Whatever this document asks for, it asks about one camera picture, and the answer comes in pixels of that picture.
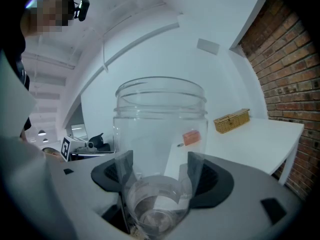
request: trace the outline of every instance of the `orange eraser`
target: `orange eraser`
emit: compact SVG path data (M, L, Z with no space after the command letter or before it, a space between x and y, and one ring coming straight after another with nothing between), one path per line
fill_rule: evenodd
M189 131L182 136L183 136L183 142L185 146L188 146L192 143L195 143L201 140L200 133L197 130Z

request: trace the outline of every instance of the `red brick wall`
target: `red brick wall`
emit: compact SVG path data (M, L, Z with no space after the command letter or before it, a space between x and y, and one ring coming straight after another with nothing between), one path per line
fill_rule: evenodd
M304 124L286 184L305 199L320 167L320 60L315 46L282 0L266 0L240 45L260 81L269 119Z

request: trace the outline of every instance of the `table leg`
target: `table leg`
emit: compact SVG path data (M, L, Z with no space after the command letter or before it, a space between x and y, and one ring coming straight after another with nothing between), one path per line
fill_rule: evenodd
M297 150L298 150L298 144L299 144L299 141L296 142L296 144L294 145L294 148L292 149L291 153L289 154L289 156L285 160L285 165L284 165L282 174L281 174L280 179L279 179L279 183L281 185L284 185L286 183L286 181L287 181L287 179L289 177L289 174L291 172L292 166L294 165L296 154L297 154Z

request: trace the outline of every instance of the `glass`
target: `glass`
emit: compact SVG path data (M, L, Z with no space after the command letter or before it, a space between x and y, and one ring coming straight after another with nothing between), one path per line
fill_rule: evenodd
M203 160L192 165L190 178L188 152L206 148L204 90L179 78L147 77L124 83L115 95L122 196L137 228L149 239L161 239L187 215L196 192ZM132 169L126 151L133 151Z

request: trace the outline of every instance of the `black holder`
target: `black holder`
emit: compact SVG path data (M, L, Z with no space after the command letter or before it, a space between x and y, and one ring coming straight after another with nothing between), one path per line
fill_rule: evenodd
M127 151L119 159L123 160L121 163L125 170L125 173L122 172L124 175L122 179L118 177L115 159L93 168L91 178L103 190L119 193L121 205L118 201L118 205L113 205L102 217L113 226L126 229L122 231L129 234L129 227L124 214L126 203L122 195L122 186L127 182L133 171L133 151ZM200 168L197 166L199 163L203 163L201 174L197 171L197 168ZM188 152L187 174L191 180L194 194L189 203L190 209L216 207L231 194L235 185L230 172L206 159L203 161L201 156L195 152ZM124 221L117 220L114 222L114 216L121 217L120 213Z

